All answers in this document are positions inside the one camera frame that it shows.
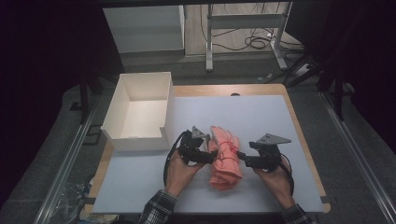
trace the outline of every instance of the open cardboard box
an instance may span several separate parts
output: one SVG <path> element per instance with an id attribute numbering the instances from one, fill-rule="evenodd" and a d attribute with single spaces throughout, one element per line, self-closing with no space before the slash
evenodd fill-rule
<path id="1" fill-rule="evenodd" d="M 121 74 L 102 131 L 116 150 L 169 150 L 173 102 L 170 72 Z"/>

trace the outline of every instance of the plaid sleeve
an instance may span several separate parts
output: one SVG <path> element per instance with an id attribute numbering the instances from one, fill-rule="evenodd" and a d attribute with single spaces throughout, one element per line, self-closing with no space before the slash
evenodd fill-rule
<path id="1" fill-rule="evenodd" d="M 146 203 L 143 214 L 139 219 L 139 224 L 164 223 L 172 215 L 177 198 L 167 194 L 163 189 Z"/>
<path id="2" fill-rule="evenodd" d="M 281 215 L 287 224 L 311 224 L 312 220 L 306 214 L 299 204 L 285 209 Z"/>

